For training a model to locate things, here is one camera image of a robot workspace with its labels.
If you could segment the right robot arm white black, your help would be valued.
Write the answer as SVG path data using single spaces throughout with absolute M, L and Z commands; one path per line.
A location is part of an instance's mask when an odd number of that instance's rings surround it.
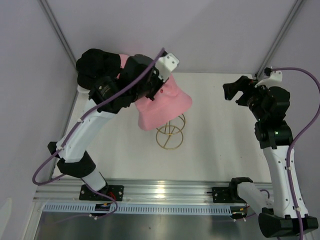
M 227 101 L 242 92 L 236 103 L 248 107 L 256 119 L 254 133 L 267 161 L 273 190 L 273 197 L 268 197 L 250 178 L 237 177 L 231 179 L 227 194 L 233 202 L 244 201 L 252 208 L 264 237 L 302 239 L 319 223 L 309 215 L 297 179 L 295 140 L 285 121 L 291 95 L 274 82 L 272 78 L 257 81 L 241 76 L 222 86 Z

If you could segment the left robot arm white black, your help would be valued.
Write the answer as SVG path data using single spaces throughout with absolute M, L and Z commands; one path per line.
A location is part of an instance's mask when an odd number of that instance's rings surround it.
M 78 85 L 89 91 L 84 114 L 60 141 L 48 144 L 49 152 L 58 158 L 60 172 L 82 179 L 96 200 L 105 199 L 108 184 L 87 147 L 121 109 L 140 99 L 154 101 L 178 63 L 168 53 L 153 60 L 142 54 L 124 56 L 98 49 L 85 52 L 76 62 Z

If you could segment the gold wire hat stand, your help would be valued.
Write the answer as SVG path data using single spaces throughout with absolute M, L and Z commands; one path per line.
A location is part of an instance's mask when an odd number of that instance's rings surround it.
M 156 128 L 155 140 L 159 147 L 164 150 L 172 151 L 178 149 L 184 142 L 183 130 L 186 126 L 186 117 L 184 114 L 169 120 L 163 126 Z M 180 140 L 173 145 L 170 141 L 174 137 L 180 137 Z

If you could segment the black bucket hat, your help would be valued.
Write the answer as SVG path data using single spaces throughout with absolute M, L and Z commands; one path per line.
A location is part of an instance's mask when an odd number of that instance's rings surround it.
M 76 61 L 77 84 L 86 90 L 90 90 L 100 78 L 105 76 L 117 77 L 121 69 L 119 54 L 91 48 Z

